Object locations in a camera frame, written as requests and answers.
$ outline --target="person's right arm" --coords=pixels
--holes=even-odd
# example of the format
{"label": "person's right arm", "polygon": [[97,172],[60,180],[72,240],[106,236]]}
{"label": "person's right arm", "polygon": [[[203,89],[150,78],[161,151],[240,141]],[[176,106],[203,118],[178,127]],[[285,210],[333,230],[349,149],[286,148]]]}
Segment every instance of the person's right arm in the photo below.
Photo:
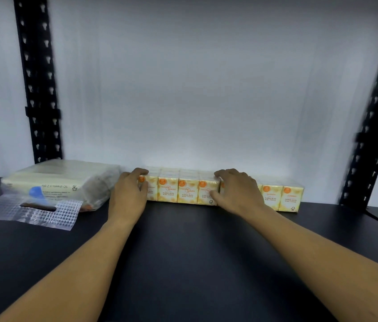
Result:
{"label": "person's right arm", "polygon": [[339,321],[378,321],[378,263],[266,206],[246,173],[227,169],[215,174],[226,184],[224,195],[211,192],[218,205],[256,228]]}

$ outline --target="forearm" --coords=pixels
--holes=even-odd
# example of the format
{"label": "forearm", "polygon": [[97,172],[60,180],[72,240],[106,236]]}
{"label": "forearm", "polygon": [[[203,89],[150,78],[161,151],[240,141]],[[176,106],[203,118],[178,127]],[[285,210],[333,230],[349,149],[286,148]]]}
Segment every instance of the forearm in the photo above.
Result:
{"label": "forearm", "polygon": [[97,321],[133,224],[106,223],[0,315],[0,321]]}
{"label": "forearm", "polygon": [[377,263],[270,208],[257,210],[245,219],[277,249],[337,319],[378,320]]}

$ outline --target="person's left hand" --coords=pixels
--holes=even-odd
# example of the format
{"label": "person's left hand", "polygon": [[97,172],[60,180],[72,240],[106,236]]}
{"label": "person's left hand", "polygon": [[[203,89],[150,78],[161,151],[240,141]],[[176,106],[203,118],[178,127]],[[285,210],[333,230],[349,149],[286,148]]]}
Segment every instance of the person's left hand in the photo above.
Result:
{"label": "person's left hand", "polygon": [[146,181],[139,189],[138,177],[147,173],[147,169],[136,168],[120,175],[110,196],[107,222],[135,225],[146,206],[148,187]]}

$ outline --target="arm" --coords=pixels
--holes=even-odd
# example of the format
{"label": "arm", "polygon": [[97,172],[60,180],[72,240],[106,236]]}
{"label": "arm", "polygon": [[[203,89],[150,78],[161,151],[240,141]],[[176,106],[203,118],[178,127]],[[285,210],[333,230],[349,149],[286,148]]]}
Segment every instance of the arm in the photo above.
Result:
{"label": "arm", "polygon": [[98,233],[22,295],[0,321],[97,321],[123,246],[146,205],[147,174],[122,173],[112,192],[108,220]]}
{"label": "arm", "polygon": [[378,263],[284,218],[264,204],[256,181],[235,169],[215,173],[218,205],[262,234],[340,321],[378,321]]}

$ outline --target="hand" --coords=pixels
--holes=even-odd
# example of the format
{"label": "hand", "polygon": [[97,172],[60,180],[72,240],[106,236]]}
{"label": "hand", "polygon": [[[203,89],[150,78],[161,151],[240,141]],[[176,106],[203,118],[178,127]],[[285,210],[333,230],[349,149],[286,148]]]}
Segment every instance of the hand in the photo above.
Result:
{"label": "hand", "polygon": [[221,195],[217,191],[210,191],[210,195],[226,211],[244,218],[251,212],[266,207],[256,181],[246,173],[233,168],[219,170],[214,175],[223,179],[225,192]]}
{"label": "hand", "polygon": [[147,169],[136,168],[120,175],[110,196],[107,222],[135,225],[146,207],[148,187],[144,182],[139,189],[138,177],[147,173]]}

